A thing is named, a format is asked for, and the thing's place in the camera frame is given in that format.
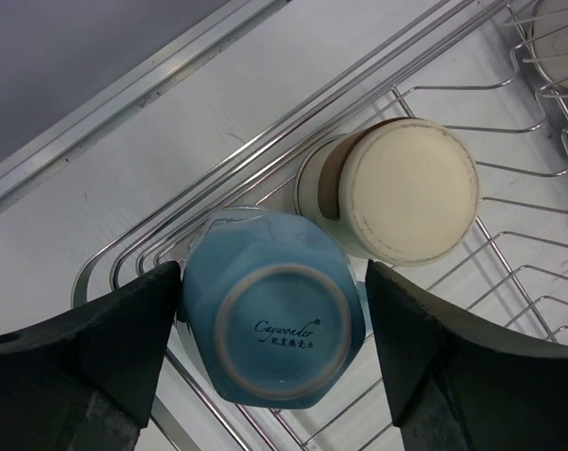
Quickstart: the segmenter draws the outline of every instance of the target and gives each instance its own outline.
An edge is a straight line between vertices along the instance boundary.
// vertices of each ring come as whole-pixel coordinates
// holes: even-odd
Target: chinese characters
[[[290,348],[301,348],[303,350],[315,348],[315,345],[313,344],[312,341],[295,340],[294,338],[285,338],[285,337],[277,338],[275,336],[272,337],[270,344],[274,346],[288,346]]]

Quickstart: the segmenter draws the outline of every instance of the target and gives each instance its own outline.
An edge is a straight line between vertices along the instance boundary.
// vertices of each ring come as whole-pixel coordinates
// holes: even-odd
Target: white surface
[[[69,309],[88,257],[433,3],[292,2],[66,162],[0,214],[0,334]],[[234,449],[173,373],[159,386],[167,407],[207,449]]]
[[[69,308],[73,279],[90,255],[416,17],[415,5],[424,10],[434,2],[426,5],[415,0],[413,8],[408,2],[391,1],[386,7],[382,3],[380,0],[292,2],[0,214],[0,334]],[[462,13],[463,20],[480,8],[478,3],[474,2],[473,7]],[[397,26],[385,26],[391,23]],[[427,42],[419,46],[420,51],[442,36],[442,32],[435,33],[425,39]],[[511,76],[512,68],[504,39],[498,23],[488,23],[402,83],[399,90],[436,84],[487,85],[505,80]],[[399,59],[366,80],[351,97],[356,99],[415,56],[413,50],[403,52]],[[494,91],[417,90],[406,99],[417,117],[456,126],[478,124],[520,129],[536,123],[540,114],[521,81]],[[379,99],[337,132],[350,132],[372,115],[372,107],[383,107],[388,101],[390,98]],[[387,112],[389,117],[400,114],[398,109]],[[312,129],[303,129],[299,134],[317,129],[320,124],[316,121],[308,126]],[[545,172],[565,165],[546,127],[526,134],[468,131],[458,134],[480,161]],[[482,194],[486,196],[568,209],[568,175],[538,179],[486,166],[480,166],[479,172]],[[281,178],[288,175],[276,175],[253,196],[241,201],[260,200],[274,188],[273,183],[281,183],[284,181]],[[285,197],[290,198],[290,192],[280,200]],[[277,205],[274,198],[262,204]],[[568,244],[568,214],[549,214],[489,198],[481,203],[481,216],[493,234],[511,230]],[[402,273],[428,287],[482,243],[482,234],[474,230],[461,247],[436,265]],[[530,267],[520,270],[531,298],[552,295],[568,300],[568,247],[508,234],[498,244],[515,269],[530,263],[556,274]],[[354,260],[354,264],[358,271],[364,270],[363,262]],[[104,276],[102,280],[92,279],[92,295],[107,291],[108,268],[104,265],[98,272]],[[504,324],[524,308],[511,284],[502,284],[489,294],[490,288],[505,274],[488,248],[438,285],[434,293],[464,307],[482,296],[474,311]],[[568,309],[549,300],[542,300],[539,305],[548,315],[552,329],[568,324]],[[513,328],[544,336],[531,315],[525,315]],[[558,338],[568,343],[568,330]],[[175,334],[169,346],[186,362]],[[305,439],[379,377],[372,341],[341,383],[319,405],[284,415],[296,430],[304,432]],[[206,387],[202,378],[198,380]],[[237,449],[170,365],[164,366],[158,394],[204,449]],[[245,440],[253,449],[266,449],[257,434],[248,426],[244,428],[245,420],[234,406],[218,399],[215,402],[234,426],[242,426]],[[252,412],[275,432],[281,449],[294,449],[281,429],[274,426],[273,417],[266,417],[265,411]],[[319,450],[354,450],[374,437],[388,420],[385,393],[382,385],[378,385],[349,411],[344,421],[339,420],[314,444]],[[148,439],[141,440],[140,446],[148,443],[146,449],[152,449],[152,437],[156,436],[149,431]],[[400,434],[392,429],[377,436],[366,449],[398,450],[400,443]]]
[[[173,451],[173,446],[166,439],[163,432],[159,430],[154,423],[150,422],[149,426],[140,431],[140,437],[135,446],[136,450],[152,450],[152,451]]]

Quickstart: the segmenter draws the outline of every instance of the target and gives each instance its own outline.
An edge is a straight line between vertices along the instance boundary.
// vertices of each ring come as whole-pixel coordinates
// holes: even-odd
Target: wire basket
[[[99,251],[75,281],[73,304],[106,292],[107,274],[116,289],[162,261],[184,262],[195,231],[225,206],[294,212],[294,175],[323,140],[410,116],[462,137],[478,162],[482,197],[460,248],[435,264],[397,271],[485,319],[568,344],[568,93],[536,67],[557,56],[531,52],[536,39],[568,30],[568,19],[534,38],[532,24],[547,17],[533,15],[536,7],[439,1]],[[553,15],[562,14],[568,17],[568,8]],[[363,276],[366,261],[352,263]],[[402,449],[371,337],[333,390],[298,412],[220,400],[175,335],[166,359],[166,371],[195,393],[235,443],[231,449]],[[158,396],[153,419],[177,447],[169,422],[184,421],[176,413],[166,417],[178,409],[177,399],[162,397],[161,386]]]

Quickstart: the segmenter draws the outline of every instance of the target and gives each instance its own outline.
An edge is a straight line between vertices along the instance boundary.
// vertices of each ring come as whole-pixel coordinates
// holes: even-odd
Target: brown band on cup
[[[318,207],[324,218],[331,221],[337,221],[340,218],[339,186],[342,169],[359,141],[386,124],[408,118],[410,117],[395,117],[378,122],[366,130],[347,136],[330,152],[323,163],[318,180]]]

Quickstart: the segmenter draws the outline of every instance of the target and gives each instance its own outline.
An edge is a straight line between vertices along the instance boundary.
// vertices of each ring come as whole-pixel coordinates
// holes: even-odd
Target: ceramic cup
[[[298,212],[348,254],[416,266],[451,252],[476,217],[476,165],[460,139],[398,118],[322,143],[296,178]]]
[[[199,371],[231,402],[315,404],[366,335],[346,255],[306,218],[258,208],[222,210],[192,247],[177,328]]]
[[[568,90],[568,0],[539,0],[529,45],[535,68],[548,83]]]

